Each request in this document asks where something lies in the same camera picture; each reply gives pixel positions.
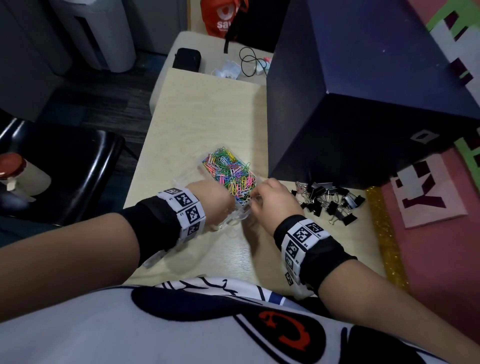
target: jersey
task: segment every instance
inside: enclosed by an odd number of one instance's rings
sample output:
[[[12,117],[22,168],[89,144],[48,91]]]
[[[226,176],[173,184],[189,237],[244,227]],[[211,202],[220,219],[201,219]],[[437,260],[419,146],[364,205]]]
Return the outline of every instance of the jersey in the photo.
[[[95,291],[0,324],[2,363],[444,363],[236,279]]]

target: black backpack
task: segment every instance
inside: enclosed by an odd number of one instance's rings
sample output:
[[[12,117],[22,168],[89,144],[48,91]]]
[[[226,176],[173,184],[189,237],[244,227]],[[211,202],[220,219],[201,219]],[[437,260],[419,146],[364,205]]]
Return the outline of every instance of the black backpack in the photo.
[[[224,53],[228,53],[231,40],[273,53],[290,0],[249,0],[248,3],[248,10],[244,0],[240,3],[225,35]]]

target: red bag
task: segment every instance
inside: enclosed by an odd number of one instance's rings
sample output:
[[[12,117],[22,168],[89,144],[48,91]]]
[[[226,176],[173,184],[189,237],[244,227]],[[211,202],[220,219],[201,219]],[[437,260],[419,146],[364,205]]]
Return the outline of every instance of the red bag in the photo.
[[[243,0],[248,10],[248,0]],[[239,11],[241,0],[201,0],[202,19],[210,36],[224,38],[233,18]]]

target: chair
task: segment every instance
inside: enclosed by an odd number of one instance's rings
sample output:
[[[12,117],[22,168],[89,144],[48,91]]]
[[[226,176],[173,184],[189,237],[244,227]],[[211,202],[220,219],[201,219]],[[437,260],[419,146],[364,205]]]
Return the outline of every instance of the chair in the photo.
[[[0,215],[57,226],[92,217],[125,145],[122,136],[0,113],[1,130],[0,153],[20,154],[47,173],[52,183],[31,203],[0,184]]]

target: wooden table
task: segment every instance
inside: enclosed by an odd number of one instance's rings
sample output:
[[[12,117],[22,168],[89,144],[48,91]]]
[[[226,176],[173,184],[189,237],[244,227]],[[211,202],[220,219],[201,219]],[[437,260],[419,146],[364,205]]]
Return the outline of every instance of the wooden table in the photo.
[[[171,187],[185,156],[200,146],[226,144],[243,161],[251,162],[256,174],[266,178],[266,112],[265,86],[170,69],[125,207]],[[293,182],[282,183],[289,189],[295,186]],[[319,218],[306,214],[327,229],[348,253],[385,275],[367,203],[355,210],[358,220],[347,227],[341,222],[330,225],[325,212]],[[202,274],[242,279],[289,293],[280,252],[254,218],[202,234],[152,268],[138,268],[126,284],[155,285]]]

